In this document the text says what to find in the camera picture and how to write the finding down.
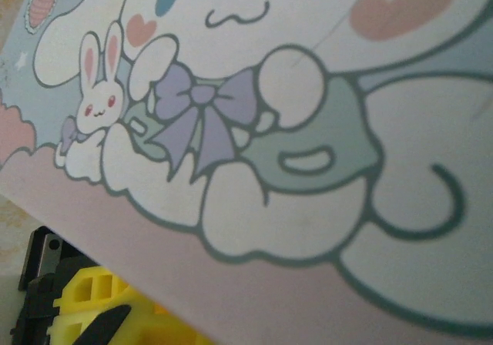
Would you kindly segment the yellow padlock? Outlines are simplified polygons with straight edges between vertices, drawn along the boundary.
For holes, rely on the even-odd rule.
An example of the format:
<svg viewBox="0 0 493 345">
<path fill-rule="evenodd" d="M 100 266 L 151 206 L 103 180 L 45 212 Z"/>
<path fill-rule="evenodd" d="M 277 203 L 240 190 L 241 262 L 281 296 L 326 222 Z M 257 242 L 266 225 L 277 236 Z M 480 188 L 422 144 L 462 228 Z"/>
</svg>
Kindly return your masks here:
<svg viewBox="0 0 493 345">
<path fill-rule="evenodd" d="M 79 270 L 54 300 L 51 345 L 75 345 L 100 313 L 122 304 L 132 310 L 108 345 L 216 345 L 102 266 Z"/>
</svg>

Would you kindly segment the cartoon bunny print card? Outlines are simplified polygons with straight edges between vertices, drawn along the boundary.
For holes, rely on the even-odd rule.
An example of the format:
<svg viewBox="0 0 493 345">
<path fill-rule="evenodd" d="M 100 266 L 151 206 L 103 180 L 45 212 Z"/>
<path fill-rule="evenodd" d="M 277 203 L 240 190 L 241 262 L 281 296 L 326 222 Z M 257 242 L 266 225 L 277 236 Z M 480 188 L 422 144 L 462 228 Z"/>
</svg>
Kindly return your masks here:
<svg viewBox="0 0 493 345">
<path fill-rule="evenodd" d="M 493 0 L 23 0 L 0 193 L 220 345 L 493 345 Z"/>
</svg>

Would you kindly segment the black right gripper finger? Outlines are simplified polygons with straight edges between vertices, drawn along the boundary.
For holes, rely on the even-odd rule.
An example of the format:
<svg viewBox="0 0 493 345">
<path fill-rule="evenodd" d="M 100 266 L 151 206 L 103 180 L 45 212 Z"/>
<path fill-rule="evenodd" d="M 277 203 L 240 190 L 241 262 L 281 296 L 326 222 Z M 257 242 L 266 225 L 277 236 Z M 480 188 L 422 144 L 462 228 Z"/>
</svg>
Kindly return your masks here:
<svg viewBox="0 0 493 345">
<path fill-rule="evenodd" d="M 129 304 L 122 304 L 100 313 L 75 340 L 75 345 L 108 345 L 131 310 Z"/>
</svg>

